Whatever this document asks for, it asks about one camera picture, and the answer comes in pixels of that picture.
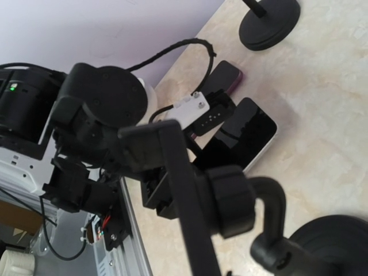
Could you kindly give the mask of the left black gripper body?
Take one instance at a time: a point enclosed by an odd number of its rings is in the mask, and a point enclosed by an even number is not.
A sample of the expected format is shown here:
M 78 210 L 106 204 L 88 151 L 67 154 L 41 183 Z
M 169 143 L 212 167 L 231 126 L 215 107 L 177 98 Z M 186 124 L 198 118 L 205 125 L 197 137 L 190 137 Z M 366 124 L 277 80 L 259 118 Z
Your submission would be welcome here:
M 145 208 L 156 210 L 157 216 L 165 219 L 178 218 L 167 171 L 164 167 L 150 171 L 140 187 L 142 204 Z

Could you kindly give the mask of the black round-base stand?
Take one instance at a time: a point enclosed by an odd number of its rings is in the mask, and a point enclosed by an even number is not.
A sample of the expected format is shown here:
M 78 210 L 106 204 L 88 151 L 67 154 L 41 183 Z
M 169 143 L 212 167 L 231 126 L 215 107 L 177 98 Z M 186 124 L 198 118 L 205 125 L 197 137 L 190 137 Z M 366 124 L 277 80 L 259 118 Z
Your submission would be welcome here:
M 247 178 L 239 166 L 198 172 L 189 161 L 177 121 L 122 128 L 122 160 L 136 176 L 164 167 L 193 275 L 220 275 L 211 240 L 252 230 L 255 203 L 264 204 L 263 232 L 253 241 L 254 261 L 274 275 L 366 275 L 367 222 L 330 215 L 284 237 L 286 197 L 267 177 Z

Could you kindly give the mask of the phone with white edge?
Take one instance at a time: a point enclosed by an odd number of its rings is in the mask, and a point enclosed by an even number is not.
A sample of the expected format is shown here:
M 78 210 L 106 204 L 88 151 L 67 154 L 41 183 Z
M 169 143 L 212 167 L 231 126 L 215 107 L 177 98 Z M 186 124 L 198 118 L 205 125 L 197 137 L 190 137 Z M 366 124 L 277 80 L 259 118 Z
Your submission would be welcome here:
M 251 98 L 243 98 L 193 165 L 201 171 L 237 165 L 246 172 L 268 149 L 277 132 L 277 123 Z

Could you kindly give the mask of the black phone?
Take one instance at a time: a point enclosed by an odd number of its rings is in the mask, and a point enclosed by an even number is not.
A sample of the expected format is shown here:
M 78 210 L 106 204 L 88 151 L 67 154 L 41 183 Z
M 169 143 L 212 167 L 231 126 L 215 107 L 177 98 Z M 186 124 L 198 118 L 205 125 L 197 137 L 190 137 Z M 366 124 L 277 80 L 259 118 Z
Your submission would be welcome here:
M 208 95 L 212 92 L 223 90 L 231 95 L 243 79 L 243 73 L 237 67 L 226 60 L 222 60 L 210 73 L 201 92 Z

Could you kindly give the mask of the tall black phone stand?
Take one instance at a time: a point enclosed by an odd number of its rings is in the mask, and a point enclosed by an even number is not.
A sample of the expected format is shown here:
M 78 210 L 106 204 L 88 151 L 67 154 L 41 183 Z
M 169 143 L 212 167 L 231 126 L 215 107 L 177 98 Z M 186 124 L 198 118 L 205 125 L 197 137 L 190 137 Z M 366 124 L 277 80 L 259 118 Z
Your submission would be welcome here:
M 269 49 L 283 39 L 298 23 L 301 7 L 296 0 L 249 0 L 250 8 L 239 26 L 239 39 L 249 50 Z

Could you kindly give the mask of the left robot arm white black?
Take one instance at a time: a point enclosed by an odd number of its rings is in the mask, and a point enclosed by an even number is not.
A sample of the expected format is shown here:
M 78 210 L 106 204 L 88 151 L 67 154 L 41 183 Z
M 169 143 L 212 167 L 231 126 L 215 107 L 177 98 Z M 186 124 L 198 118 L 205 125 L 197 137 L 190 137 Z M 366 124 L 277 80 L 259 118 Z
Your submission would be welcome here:
M 176 122 L 141 123 L 143 84 L 115 66 L 78 63 L 65 74 L 31 64 L 1 67 L 1 156 L 24 188 L 70 213 L 98 217 L 107 250 L 132 233 L 119 181 L 153 181 Z

